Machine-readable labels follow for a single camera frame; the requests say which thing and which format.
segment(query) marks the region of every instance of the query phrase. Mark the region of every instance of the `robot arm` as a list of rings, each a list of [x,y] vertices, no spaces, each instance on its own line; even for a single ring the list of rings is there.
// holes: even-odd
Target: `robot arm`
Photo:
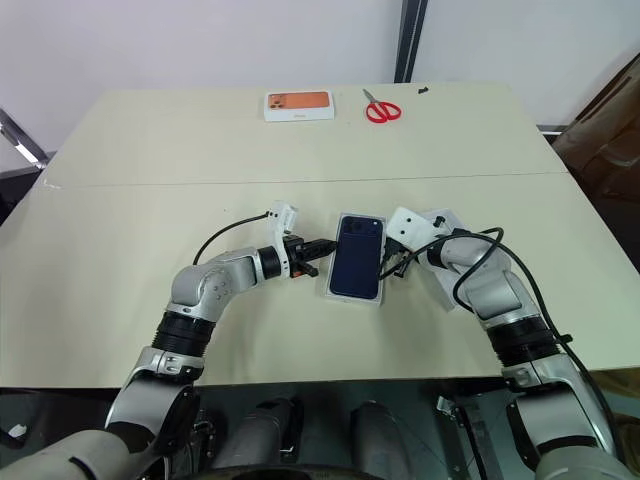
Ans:
[[[330,240],[283,238],[294,219],[295,210],[278,203],[268,220],[274,245],[235,250],[180,271],[153,342],[142,349],[104,430],[73,434],[9,465],[2,478],[137,478],[182,448],[199,408],[193,382],[202,374],[205,350],[225,307],[270,278],[316,276],[318,270],[307,262],[335,250]]]
[[[398,215],[404,220],[407,211],[400,210]],[[403,224],[402,234],[394,234],[392,230],[387,235],[414,251],[415,245],[426,245],[443,236],[441,225],[434,228],[425,219],[426,223],[420,224],[420,216],[410,213],[413,221],[410,225]],[[416,232],[427,234],[416,243]],[[418,256],[418,261],[462,276],[490,247],[491,243],[482,239],[454,237],[427,250]],[[537,469],[538,478],[555,475],[562,469],[576,478],[591,478],[584,476],[588,469],[585,458],[591,459],[590,465],[597,465],[591,475],[594,472],[619,475],[617,466],[626,471],[613,457],[616,452],[612,432],[591,389],[569,356],[560,352],[538,306],[511,271],[509,256],[496,249],[462,283],[460,293],[502,362],[507,385],[523,393],[507,408],[523,462]]]

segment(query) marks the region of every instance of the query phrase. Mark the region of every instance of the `table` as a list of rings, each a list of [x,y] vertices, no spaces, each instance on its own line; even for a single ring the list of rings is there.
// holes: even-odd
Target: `table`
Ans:
[[[389,125],[397,129],[391,137],[398,137],[398,145],[410,144],[398,151],[391,170],[389,162],[379,164],[378,134],[369,134],[372,140],[362,143],[360,151],[350,150],[357,152],[353,164],[341,165],[333,158],[322,164],[318,150],[305,149],[297,133],[289,133],[297,140],[284,144],[278,155],[264,157],[268,167],[262,165],[263,159],[254,159],[255,168],[241,168],[239,164],[250,161],[248,155],[256,146],[236,143],[233,159],[237,162],[228,162],[229,168],[220,170],[216,178],[215,162],[209,165],[194,158],[195,150],[183,157],[181,168],[169,165],[167,157],[158,159],[159,145],[171,149],[173,144],[171,138],[159,135],[157,124],[134,129],[131,122],[130,132],[123,129],[113,145],[98,144],[93,150],[89,137],[98,138],[97,129],[109,124],[104,112],[121,109],[123,116],[127,113],[127,118],[139,121],[141,104],[162,103],[166,96],[167,105],[180,105],[176,98],[181,98],[198,116],[202,98],[244,98],[247,90],[230,90],[225,95],[209,90],[140,92],[140,103],[133,101],[138,95],[132,92],[108,94],[0,228],[1,384],[121,385],[140,348],[152,339],[175,273],[213,231],[266,210],[274,199],[299,208],[295,231],[306,239],[332,238],[341,211],[390,216],[398,205],[418,211],[448,207],[473,230],[503,226],[505,243],[536,276],[559,329],[573,334],[574,348],[584,362],[594,369],[638,365],[640,277],[512,95],[491,84],[434,85],[429,93],[435,100],[429,108],[419,106],[413,111],[400,98],[408,98],[417,87],[370,88],[377,96],[402,105],[405,118],[424,119],[423,123],[435,118],[433,105],[440,105],[440,113],[446,115],[439,91],[459,112],[464,108],[456,98],[465,103],[473,99],[473,105],[483,106],[487,115],[496,109],[510,112],[503,120],[517,142],[497,134],[476,136],[474,130],[469,133],[478,142],[474,161],[463,155],[472,150],[470,146],[456,145],[451,150],[456,156],[442,162],[430,153],[424,136],[409,135],[398,123]],[[461,93],[452,95],[455,90]],[[358,100],[355,87],[333,91],[337,99],[354,104]],[[483,103],[485,97],[490,101]],[[360,118],[362,109],[351,115],[347,103],[336,100],[336,105],[334,122],[345,115],[355,136],[364,138],[363,132],[373,128]],[[258,132],[259,112],[254,107],[253,116],[247,114],[247,130]],[[189,128],[187,111],[185,105],[180,121],[185,129]],[[474,111],[472,116],[479,118],[480,113]],[[340,121],[348,125],[347,120]],[[334,128],[329,125],[332,122],[325,123],[323,128]],[[211,119],[211,124],[226,128],[220,120]],[[303,132],[300,138],[309,139],[311,130],[320,128],[309,125],[277,128]],[[431,138],[440,142],[447,135],[449,126],[443,125],[448,123],[433,122],[431,128],[440,129],[441,134],[432,132]],[[413,121],[405,126],[419,130]],[[229,138],[236,127],[233,122],[228,127]],[[124,145],[138,142],[133,139],[136,131],[144,131],[148,143],[146,147],[138,144],[136,155],[127,163],[121,153]],[[380,136],[388,133],[379,132]],[[333,149],[339,151],[346,136],[335,134]],[[468,143],[464,131],[458,135],[459,144]],[[438,145],[444,148],[444,142]],[[492,146],[501,154],[491,155]],[[526,153],[517,156],[518,150]],[[289,151],[298,155],[296,163],[289,162]],[[404,151],[409,152],[409,160],[401,154]],[[423,161],[419,162],[413,155],[421,151]],[[502,155],[509,155],[509,161]],[[159,161],[158,169],[151,168],[152,157]],[[104,167],[96,158],[105,162],[110,158],[114,164]],[[366,159],[378,160],[360,173],[364,178],[357,178],[353,165],[363,166]],[[295,164],[307,168],[291,170]],[[462,164],[471,169],[470,174],[461,172]],[[95,171],[88,165],[94,165]],[[198,169],[205,180],[196,182]],[[228,232],[207,253],[213,256],[265,243],[265,225],[255,223]],[[200,383],[499,374],[500,365],[477,321],[464,311],[447,313],[440,308],[418,272],[410,270],[405,280],[389,279],[383,305],[376,309],[323,298],[327,268],[324,260],[316,279],[273,279],[238,296],[216,328]]]

